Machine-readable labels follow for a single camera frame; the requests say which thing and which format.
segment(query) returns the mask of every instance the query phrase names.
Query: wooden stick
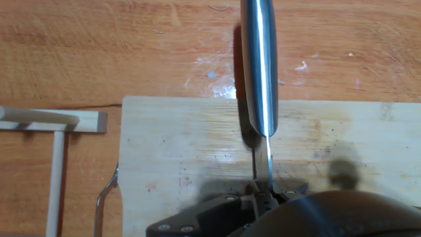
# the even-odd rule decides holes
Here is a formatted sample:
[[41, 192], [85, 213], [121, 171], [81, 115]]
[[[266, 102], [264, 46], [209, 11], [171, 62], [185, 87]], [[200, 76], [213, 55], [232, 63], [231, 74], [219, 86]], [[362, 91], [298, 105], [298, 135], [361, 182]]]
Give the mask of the wooden stick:
[[59, 113], [9, 107], [0, 107], [0, 120], [26, 124], [33, 122], [44, 122], [53, 124], [77, 125], [80, 122], [79, 117], [74, 115], [63, 115]]
[[24, 124], [19, 122], [1, 121], [0, 129], [7, 130], [35, 130], [35, 131], [66, 131], [66, 132], [107, 132], [107, 113], [100, 111], [68, 111], [68, 110], [44, 110], [33, 111], [72, 115], [80, 119], [78, 125], [51, 124], [45, 122], [33, 122]]
[[64, 132], [54, 132], [53, 162], [51, 163], [50, 197], [46, 237], [57, 237], [59, 227], [61, 174], [64, 155]]

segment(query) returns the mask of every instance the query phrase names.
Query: wooden table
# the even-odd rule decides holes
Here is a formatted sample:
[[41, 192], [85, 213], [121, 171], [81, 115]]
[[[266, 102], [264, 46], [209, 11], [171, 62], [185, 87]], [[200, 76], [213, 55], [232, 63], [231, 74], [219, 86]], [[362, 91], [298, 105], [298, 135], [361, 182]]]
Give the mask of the wooden table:
[[[235, 92], [239, 1], [0, 2], [0, 104], [102, 110], [105, 135], [71, 134], [61, 234], [92, 236], [95, 202], [118, 160], [126, 95]], [[421, 99], [418, 0], [275, 0], [280, 99]], [[207, 77], [213, 70], [216, 79]], [[52, 134], [0, 132], [0, 232], [44, 234]], [[104, 236], [121, 236], [113, 190]]]

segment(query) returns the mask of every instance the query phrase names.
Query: knife handle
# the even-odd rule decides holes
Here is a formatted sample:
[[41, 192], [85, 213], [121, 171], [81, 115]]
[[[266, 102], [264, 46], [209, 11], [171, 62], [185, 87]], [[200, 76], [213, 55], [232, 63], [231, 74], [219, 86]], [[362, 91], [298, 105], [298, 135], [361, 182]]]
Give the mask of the knife handle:
[[241, 0], [241, 41], [250, 122], [262, 136], [278, 128], [278, 63], [271, 0]]

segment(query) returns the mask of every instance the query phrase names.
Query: wooden dowel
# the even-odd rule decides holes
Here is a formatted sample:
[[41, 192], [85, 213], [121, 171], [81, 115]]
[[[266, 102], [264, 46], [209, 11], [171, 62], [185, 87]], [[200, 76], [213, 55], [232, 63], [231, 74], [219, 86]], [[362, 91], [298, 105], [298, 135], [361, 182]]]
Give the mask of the wooden dowel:
[[59, 227], [61, 174], [64, 156], [64, 132], [54, 132], [53, 162], [51, 163], [50, 197], [46, 237], [57, 237]]
[[62, 115], [32, 109], [17, 109], [9, 107], [0, 107], [0, 120], [27, 124], [32, 122], [45, 122], [53, 124], [77, 125], [80, 122], [79, 117], [74, 115]]

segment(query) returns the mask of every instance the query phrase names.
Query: stainless steel blade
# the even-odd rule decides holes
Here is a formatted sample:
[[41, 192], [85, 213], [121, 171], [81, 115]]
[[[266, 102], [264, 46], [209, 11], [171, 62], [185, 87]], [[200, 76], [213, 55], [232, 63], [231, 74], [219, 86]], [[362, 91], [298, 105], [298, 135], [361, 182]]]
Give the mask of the stainless steel blade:
[[257, 180], [265, 182], [269, 189], [273, 189], [272, 154], [270, 152], [270, 137], [261, 137], [255, 148], [255, 167]]
[[241, 0], [241, 40], [250, 123], [262, 136], [278, 127], [278, 64], [271, 0]]

